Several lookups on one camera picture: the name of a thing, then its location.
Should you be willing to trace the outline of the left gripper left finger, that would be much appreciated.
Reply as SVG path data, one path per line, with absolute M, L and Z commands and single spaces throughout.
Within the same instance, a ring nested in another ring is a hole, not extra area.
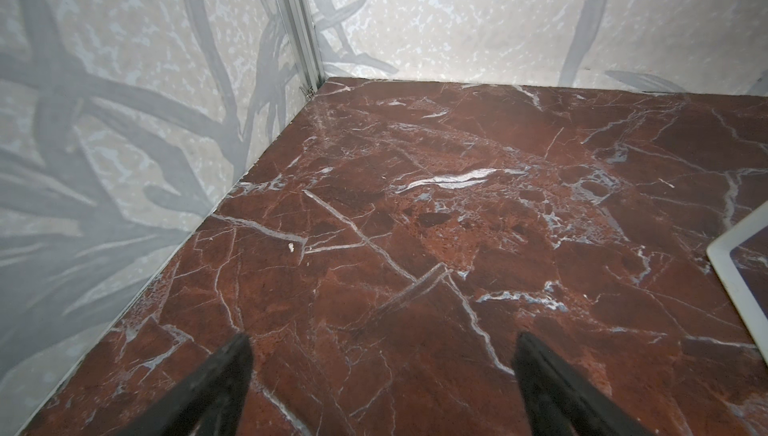
M 234 435 L 249 390 L 253 353 L 244 333 L 120 430 L 122 435 Z

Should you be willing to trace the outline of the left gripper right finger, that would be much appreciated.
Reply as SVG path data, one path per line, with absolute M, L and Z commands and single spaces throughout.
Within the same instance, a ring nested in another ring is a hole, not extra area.
M 518 335 L 512 363 L 533 435 L 650 433 L 534 334 Z

